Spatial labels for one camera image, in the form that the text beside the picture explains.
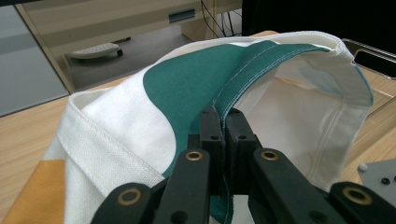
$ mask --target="table surface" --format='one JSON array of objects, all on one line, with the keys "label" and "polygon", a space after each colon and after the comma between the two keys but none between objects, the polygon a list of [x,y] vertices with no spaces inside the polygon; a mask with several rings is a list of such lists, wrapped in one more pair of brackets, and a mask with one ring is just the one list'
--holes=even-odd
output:
[{"label": "table surface", "polygon": [[[359,184],[359,164],[396,159],[396,80],[368,70],[364,73],[373,88],[375,105],[357,136],[340,179]],[[116,86],[126,78],[93,90]],[[0,222],[56,134],[66,101],[64,97],[0,118]]]}]

